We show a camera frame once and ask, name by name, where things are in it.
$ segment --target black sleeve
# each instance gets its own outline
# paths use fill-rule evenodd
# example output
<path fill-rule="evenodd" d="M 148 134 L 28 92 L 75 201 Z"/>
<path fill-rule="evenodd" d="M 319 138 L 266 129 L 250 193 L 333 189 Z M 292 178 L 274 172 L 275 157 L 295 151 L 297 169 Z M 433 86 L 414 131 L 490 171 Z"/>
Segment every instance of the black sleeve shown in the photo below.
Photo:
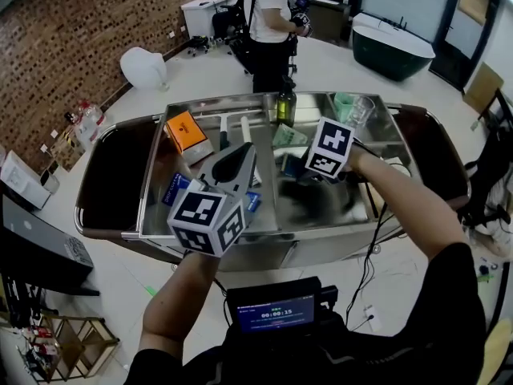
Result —
<path fill-rule="evenodd" d="M 479 377 L 486 322 L 468 245 L 450 245 L 430 262 L 400 335 L 414 347 L 431 349 L 433 364 L 449 364 L 452 371 L 461 367 L 459 375 Z"/>
<path fill-rule="evenodd" d="M 182 362 L 159 350 L 143 350 L 135 355 L 125 385 L 141 383 L 182 383 Z"/>

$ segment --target white shirt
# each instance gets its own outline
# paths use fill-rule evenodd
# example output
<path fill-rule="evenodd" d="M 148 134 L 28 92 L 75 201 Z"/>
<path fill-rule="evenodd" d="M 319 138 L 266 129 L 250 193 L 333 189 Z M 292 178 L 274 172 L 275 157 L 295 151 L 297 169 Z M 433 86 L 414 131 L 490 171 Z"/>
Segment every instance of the white shirt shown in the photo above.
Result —
<path fill-rule="evenodd" d="M 244 15 L 246 22 L 249 23 L 249 15 L 251 11 L 251 1 L 244 0 Z M 290 20 L 290 9 L 287 4 L 288 0 L 256 0 L 255 10 L 251 21 L 249 35 L 256 42 L 261 43 L 282 43 L 288 37 L 289 33 L 273 30 L 265 24 L 262 9 L 280 9 L 281 17 Z"/>

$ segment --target orange box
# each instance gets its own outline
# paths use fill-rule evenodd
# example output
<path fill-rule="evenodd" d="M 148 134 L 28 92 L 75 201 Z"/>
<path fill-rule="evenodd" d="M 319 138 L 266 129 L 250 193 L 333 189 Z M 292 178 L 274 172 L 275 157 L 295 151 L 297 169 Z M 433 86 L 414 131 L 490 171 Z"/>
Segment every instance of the orange box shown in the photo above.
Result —
<path fill-rule="evenodd" d="M 193 165 L 214 152 L 212 143 L 189 111 L 166 122 L 168 135 L 187 164 Z"/>

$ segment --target blue package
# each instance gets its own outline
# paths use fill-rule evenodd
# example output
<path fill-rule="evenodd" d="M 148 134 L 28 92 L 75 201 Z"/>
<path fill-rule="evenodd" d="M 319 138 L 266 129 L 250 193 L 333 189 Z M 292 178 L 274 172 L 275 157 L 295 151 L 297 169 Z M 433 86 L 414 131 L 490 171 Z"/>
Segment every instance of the blue package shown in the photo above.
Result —
<path fill-rule="evenodd" d="M 189 181 L 187 177 L 182 176 L 179 172 L 176 172 L 168 187 L 168 190 L 164 194 L 162 202 L 165 203 L 165 205 L 172 207 L 176 196 L 178 195 L 178 190 L 181 188 L 186 189 L 189 184 L 191 184 L 191 181 Z"/>
<path fill-rule="evenodd" d="M 262 197 L 261 194 L 259 194 L 258 192 L 251 192 L 251 191 L 248 191 L 246 193 L 246 195 L 249 197 L 249 204 L 248 206 L 246 207 L 246 209 L 250 212 L 250 213 L 254 213 L 258 206 L 260 205 L 260 197 Z"/>

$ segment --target black door frame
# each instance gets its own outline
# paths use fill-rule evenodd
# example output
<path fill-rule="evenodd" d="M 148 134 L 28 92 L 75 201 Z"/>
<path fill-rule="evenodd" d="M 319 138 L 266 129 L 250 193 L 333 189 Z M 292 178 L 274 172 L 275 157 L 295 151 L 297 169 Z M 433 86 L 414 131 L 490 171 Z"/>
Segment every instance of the black door frame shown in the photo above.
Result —
<path fill-rule="evenodd" d="M 481 56 L 483 55 L 484 49 L 488 44 L 488 39 L 490 38 L 491 31 L 493 29 L 493 26 L 495 24 L 495 18 L 497 17 L 497 11 L 499 9 L 500 0 L 490 0 L 488 3 L 488 10 L 487 10 L 487 20 L 484 23 L 483 31 L 481 32 L 481 35 L 479 36 L 479 41 L 477 46 L 475 47 L 474 54 L 471 58 L 471 66 L 469 68 L 469 74 L 468 76 L 460 82 L 461 87 L 459 85 L 456 85 L 454 82 L 451 82 L 450 80 L 446 79 L 443 75 L 440 75 L 437 71 L 432 70 L 430 66 L 430 71 L 449 83 L 451 86 L 457 88 L 462 93 L 464 93 L 464 88 L 468 83 L 468 80 L 471 78 L 472 74 L 474 74 L 474 70 L 479 64 L 479 60 L 481 59 Z M 458 9 L 458 0 L 447 0 L 446 7 L 443 11 L 442 20 L 440 21 L 440 26 L 438 27 L 437 34 L 433 41 L 433 50 L 436 53 L 437 48 L 441 43 L 443 43 L 446 39 L 447 33 L 450 29 L 450 24 L 452 23 L 452 18 L 454 17 L 454 13 Z"/>

